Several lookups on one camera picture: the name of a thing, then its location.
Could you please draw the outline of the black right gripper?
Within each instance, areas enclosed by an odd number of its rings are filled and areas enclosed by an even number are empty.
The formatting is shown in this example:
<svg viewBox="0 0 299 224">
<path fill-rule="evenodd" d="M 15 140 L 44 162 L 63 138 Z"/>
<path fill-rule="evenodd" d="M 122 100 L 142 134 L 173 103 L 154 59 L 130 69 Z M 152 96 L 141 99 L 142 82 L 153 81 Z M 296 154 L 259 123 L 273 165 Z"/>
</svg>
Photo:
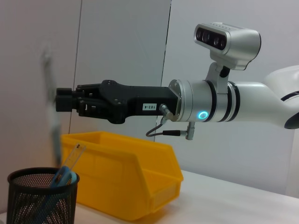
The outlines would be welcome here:
<svg viewBox="0 0 299 224">
<path fill-rule="evenodd" d="M 101 83 L 100 96 L 106 103 L 100 109 L 100 117 L 112 124 L 123 124 L 131 116 L 162 115 L 161 104 L 174 113 L 178 102 L 178 97 L 168 87 L 129 86 L 113 80 Z"/>
</svg>

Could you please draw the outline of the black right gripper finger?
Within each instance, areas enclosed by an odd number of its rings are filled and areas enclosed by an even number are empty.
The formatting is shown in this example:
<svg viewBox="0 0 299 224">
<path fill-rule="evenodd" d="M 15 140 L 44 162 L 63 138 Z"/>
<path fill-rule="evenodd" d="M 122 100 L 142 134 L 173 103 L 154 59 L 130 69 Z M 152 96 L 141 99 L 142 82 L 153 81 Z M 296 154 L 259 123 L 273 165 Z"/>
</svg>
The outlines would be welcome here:
<svg viewBox="0 0 299 224">
<path fill-rule="evenodd" d="M 57 112 L 76 110 L 81 117 L 110 117 L 109 106 L 105 101 L 72 96 L 56 96 Z"/>
<path fill-rule="evenodd" d="M 71 96 L 72 98 L 100 100 L 103 97 L 100 94 L 101 84 L 83 84 L 72 88 L 57 88 L 56 96 Z"/>
</svg>

